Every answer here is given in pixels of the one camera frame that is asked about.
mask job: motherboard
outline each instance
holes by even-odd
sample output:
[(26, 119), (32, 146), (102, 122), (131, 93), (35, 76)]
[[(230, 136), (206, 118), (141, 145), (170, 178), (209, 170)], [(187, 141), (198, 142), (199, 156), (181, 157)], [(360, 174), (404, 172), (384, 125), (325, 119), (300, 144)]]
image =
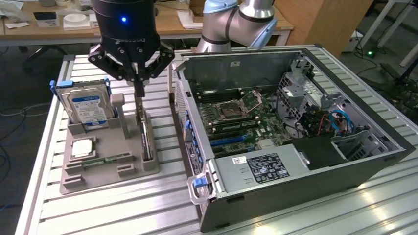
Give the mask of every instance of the motherboard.
[(257, 90), (207, 94), (198, 101), (217, 158), (281, 146), (292, 139), (269, 94), (262, 95)]

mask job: power supply label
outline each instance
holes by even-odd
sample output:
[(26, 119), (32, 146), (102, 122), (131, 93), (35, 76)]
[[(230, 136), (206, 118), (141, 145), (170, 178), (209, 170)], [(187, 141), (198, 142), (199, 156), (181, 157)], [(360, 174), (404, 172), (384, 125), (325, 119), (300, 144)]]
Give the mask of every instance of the power supply label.
[(277, 153), (247, 159), (247, 163), (260, 184), (290, 176)]

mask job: gray robot arm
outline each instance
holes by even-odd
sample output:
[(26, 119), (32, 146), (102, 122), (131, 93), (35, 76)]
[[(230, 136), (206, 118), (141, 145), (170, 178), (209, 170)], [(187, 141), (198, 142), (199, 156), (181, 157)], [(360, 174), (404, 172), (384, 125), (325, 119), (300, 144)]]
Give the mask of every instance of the gray robot arm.
[(238, 6), (237, 0), (207, 0), (202, 39), (197, 52), (231, 50), (231, 41), (261, 49), (273, 35), (277, 21), (274, 0), (246, 0)]

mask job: blue pcie slot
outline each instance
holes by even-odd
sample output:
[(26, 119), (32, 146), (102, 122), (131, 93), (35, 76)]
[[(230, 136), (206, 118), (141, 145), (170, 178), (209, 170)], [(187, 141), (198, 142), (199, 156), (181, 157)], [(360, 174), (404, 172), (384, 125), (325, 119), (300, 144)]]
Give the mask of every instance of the blue pcie slot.
[(239, 143), (239, 142), (243, 142), (247, 139), (247, 136), (249, 135), (243, 135), (241, 137), (235, 137), (235, 138), (231, 138), (231, 139), (223, 139), (223, 140), (219, 140), (219, 141), (213, 141), (210, 143), (210, 145), (213, 147), (217, 147), (217, 146), (222, 146), (222, 145), (226, 145), (226, 144), (230, 144), (230, 143)]

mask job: blue hard drive label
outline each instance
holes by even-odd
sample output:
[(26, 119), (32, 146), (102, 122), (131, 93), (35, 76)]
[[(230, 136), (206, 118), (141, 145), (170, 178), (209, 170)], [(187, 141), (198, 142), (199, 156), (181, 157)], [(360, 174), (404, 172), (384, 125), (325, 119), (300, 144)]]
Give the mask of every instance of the blue hard drive label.
[(81, 122), (87, 126), (103, 125), (107, 121), (106, 113), (101, 107), (101, 97), (87, 96), (73, 99), (75, 111)]
[(250, 158), (247, 163), (260, 184), (290, 176), (277, 153)]

